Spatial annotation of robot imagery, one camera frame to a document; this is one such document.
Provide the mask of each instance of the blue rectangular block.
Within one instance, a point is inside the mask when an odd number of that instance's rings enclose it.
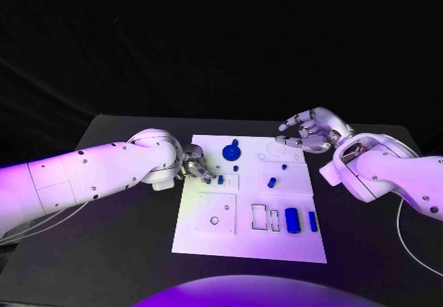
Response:
[[[286,226],[288,227],[288,233],[300,233],[300,220],[298,220],[298,211],[296,208],[287,208],[284,210],[286,215]]]
[[[316,227],[316,214],[314,214],[314,212],[309,213],[309,221],[311,222],[311,232],[317,232],[319,229]]]

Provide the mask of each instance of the white board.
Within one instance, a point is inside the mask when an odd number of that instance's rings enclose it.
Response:
[[[222,157],[232,139],[241,149],[234,162]],[[206,184],[199,178],[186,178],[173,253],[326,263],[320,225],[311,232],[309,224],[316,207],[303,151],[277,144],[273,138],[195,135],[192,143],[202,147],[209,171],[223,175],[223,184],[216,179]],[[277,179],[274,188],[267,186],[270,177]],[[265,205],[267,230],[252,229],[254,204]],[[286,208],[298,211],[300,233],[287,232]],[[278,228],[271,227],[274,210]]]

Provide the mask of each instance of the robotic hand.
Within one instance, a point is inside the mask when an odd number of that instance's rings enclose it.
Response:
[[[156,191],[173,178],[215,178],[203,150],[183,148],[163,130],[138,132],[118,142],[0,169],[0,238],[21,223],[114,194],[138,182]]]
[[[358,134],[323,107],[290,117],[278,130],[297,123],[301,138],[278,136],[275,142],[316,154],[335,147],[333,159],[320,169],[330,185],[343,183],[366,203],[394,192],[420,213],[443,221],[441,156],[418,157],[392,137]]]

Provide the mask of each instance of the dark curtain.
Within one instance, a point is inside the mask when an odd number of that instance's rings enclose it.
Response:
[[[441,153],[431,11],[3,0],[1,165],[72,150],[99,113],[283,121],[316,106]]]

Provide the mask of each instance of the circular cutout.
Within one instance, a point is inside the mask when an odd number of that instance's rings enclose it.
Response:
[[[271,143],[267,144],[267,152],[274,157],[281,157],[284,155],[284,153],[286,153],[286,148],[277,142],[271,142]]]
[[[212,224],[212,225],[216,225],[218,222],[219,222],[219,218],[218,218],[216,216],[213,216],[213,217],[210,218],[210,224]]]

